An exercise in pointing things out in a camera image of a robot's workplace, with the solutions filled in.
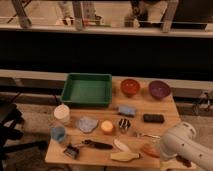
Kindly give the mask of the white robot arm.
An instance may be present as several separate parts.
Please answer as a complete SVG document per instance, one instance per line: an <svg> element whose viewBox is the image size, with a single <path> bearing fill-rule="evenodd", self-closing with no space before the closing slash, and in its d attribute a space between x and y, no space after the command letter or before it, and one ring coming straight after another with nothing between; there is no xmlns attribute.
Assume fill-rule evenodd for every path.
<svg viewBox="0 0 213 171"><path fill-rule="evenodd" d="M180 122L160 138L158 151L164 161L177 155L195 163L206 171L213 171L213 150L194 141L197 133L188 122Z"/></svg>

